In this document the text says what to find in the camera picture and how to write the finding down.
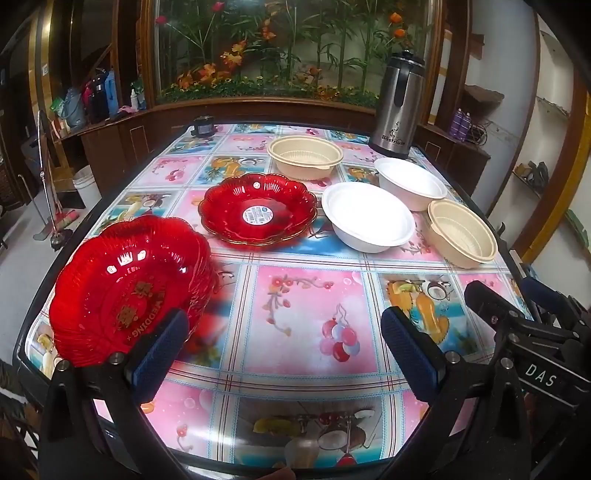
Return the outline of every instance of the stainless steel thermos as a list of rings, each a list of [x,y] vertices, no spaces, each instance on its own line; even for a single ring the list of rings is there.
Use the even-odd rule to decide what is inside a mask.
[[[387,157],[407,158],[423,94],[425,62],[409,51],[393,53],[382,79],[376,127],[369,146]]]

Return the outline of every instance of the stack of red plates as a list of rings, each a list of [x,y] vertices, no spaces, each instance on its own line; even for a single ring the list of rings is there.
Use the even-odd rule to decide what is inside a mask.
[[[199,204],[201,224],[231,244],[272,245],[305,231],[316,197],[283,175],[248,173],[211,187]]]

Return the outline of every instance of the glass display case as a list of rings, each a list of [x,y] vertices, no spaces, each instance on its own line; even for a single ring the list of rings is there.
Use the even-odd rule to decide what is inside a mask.
[[[434,0],[157,0],[161,103],[291,96],[373,108],[390,53],[426,58]]]

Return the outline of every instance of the small black container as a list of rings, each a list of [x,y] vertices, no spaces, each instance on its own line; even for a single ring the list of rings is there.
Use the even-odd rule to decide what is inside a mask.
[[[213,124],[213,117],[211,115],[198,116],[193,120],[194,126],[191,135],[194,137],[211,137],[216,132],[216,127]]]

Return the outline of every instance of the plastic bottle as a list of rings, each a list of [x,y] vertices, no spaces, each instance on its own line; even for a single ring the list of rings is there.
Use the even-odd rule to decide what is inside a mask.
[[[139,110],[138,94],[135,93],[135,89],[131,89],[131,108]]]
[[[472,119],[470,118],[470,114],[467,113],[462,118],[462,121],[460,123],[460,128],[459,128],[459,130],[457,132],[457,136],[456,136],[456,138],[460,142],[463,142],[464,140],[466,140],[466,137],[468,135],[468,130],[470,130],[471,126],[472,126]]]
[[[457,112],[453,115],[452,124],[449,127],[449,131],[447,132],[450,137],[453,137],[453,138],[457,137],[457,131],[460,128],[460,123],[462,123],[463,116],[464,116],[464,114],[462,113],[462,109],[461,108],[457,109]]]

